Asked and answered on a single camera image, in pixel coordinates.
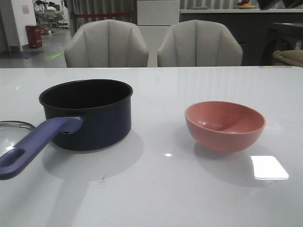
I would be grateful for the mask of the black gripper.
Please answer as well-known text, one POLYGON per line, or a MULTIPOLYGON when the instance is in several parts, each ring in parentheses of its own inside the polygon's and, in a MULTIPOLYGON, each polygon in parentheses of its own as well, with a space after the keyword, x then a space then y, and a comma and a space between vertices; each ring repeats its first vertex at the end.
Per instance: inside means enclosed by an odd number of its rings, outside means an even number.
POLYGON ((303 0, 257 0, 261 10, 271 9, 279 2, 283 3, 285 9, 294 9, 303 5, 303 0))

